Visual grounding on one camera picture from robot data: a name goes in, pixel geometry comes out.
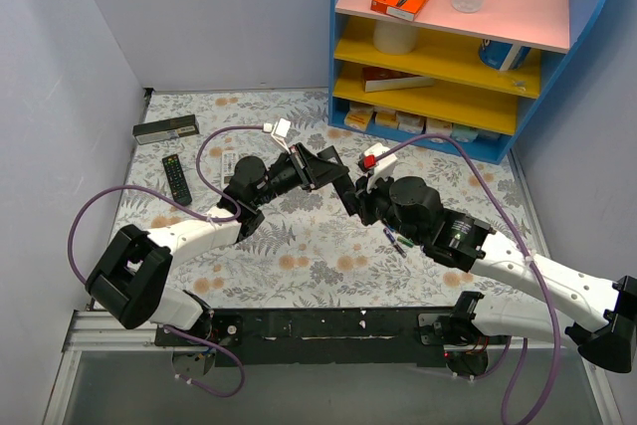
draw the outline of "black remote control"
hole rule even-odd
[[[192,203],[192,196],[190,196],[186,177],[183,175],[183,169],[181,169],[179,156],[171,154],[170,156],[163,158],[161,162],[163,163],[163,169],[168,177],[168,186],[170,186],[172,199],[182,206],[188,206]]]

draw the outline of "red object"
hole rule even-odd
[[[365,167],[365,169],[373,168],[376,165],[376,157],[373,154],[365,156],[362,160],[362,165]]]
[[[380,67],[365,67],[362,69],[362,77],[366,82],[369,82],[373,80],[408,79],[410,77],[417,77],[417,75],[406,74],[405,72],[398,72],[396,70],[381,69]]]

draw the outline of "pink shelf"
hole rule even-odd
[[[338,0],[341,14],[405,22],[369,9],[371,0]],[[566,53],[570,48],[568,0],[486,0],[474,14],[463,14],[451,0],[429,0],[416,20],[419,27]]]

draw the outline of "gray wall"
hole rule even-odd
[[[96,0],[145,87],[327,85],[329,0]]]
[[[66,239],[91,195],[121,183],[142,90],[93,0],[0,0],[0,423],[40,423],[73,308],[87,295]],[[84,271],[116,198],[82,226]]]
[[[608,0],[519,142],[548,246],[586,273],[637,276],[637,0]],[[637,372],[609,374],[625,423]]]

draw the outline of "white bracket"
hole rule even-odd
[[[274,125],[271,123],[264,123],[263,125],[263,131],[270,134],[272,141],[283,153],[290,153],[290,149],[286,143],[290,126],[292,126],[292,123],[285,118],[279,119]]]
[[[389,151],[387,146],[383,146],[382,143],[376,143],[370,148],[366,149],[363,153],[364,156],[374,155],[375,157],[380,156],[385,151]],[[386,179],[394,173],[394,168],[396,167],[396,162],[398,158],[396,158],[395,154],[390,154],[389,156],[382,158],[380,161],[377,161],[372,169],[367,172],[368,181],[367,181],[367,192],[370,193],[372,189],[376,187],[376,181],[379,179]]]
[[[516,243],[497,232],[487,236],[482,250],[486,256],[476,260],[471,268],[473,274],[495,279],[544,301],[535,274]],[[608,325],[604,313],[614,311],[619,294],[612,281],[578,273],[540,254],[533,255],[533,260],[557,310],[591,332]]]

